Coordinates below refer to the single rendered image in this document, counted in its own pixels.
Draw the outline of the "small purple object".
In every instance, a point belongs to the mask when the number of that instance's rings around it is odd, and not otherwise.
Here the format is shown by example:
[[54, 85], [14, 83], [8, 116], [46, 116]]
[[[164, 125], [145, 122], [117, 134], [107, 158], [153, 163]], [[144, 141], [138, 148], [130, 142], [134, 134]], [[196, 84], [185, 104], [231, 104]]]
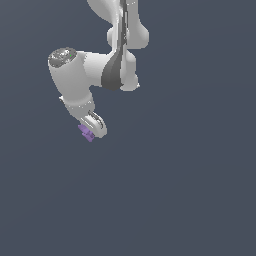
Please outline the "small purple object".
[[80, 124], [78, 126], [78, 128], [80, 129], [80, 131], [82, 132], [82, 135], [89, 141], [92, 142], [93, 139], [95, 138], [94, 134], [92, 131], [90, 131], [85, 125]]

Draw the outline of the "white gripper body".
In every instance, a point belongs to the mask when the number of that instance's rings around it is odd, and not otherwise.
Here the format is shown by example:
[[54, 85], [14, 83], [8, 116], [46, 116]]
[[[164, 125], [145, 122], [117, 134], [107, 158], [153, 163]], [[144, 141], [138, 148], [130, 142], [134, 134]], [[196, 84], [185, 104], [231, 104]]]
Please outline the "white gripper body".
[[87, 113], [80, 113], [78, 115], [80, 124], [85, 125], [93, 132], [95, 137], [102, 138], [107, 134], [107, 127], [104, 120], [93, 111], [89, 110]]

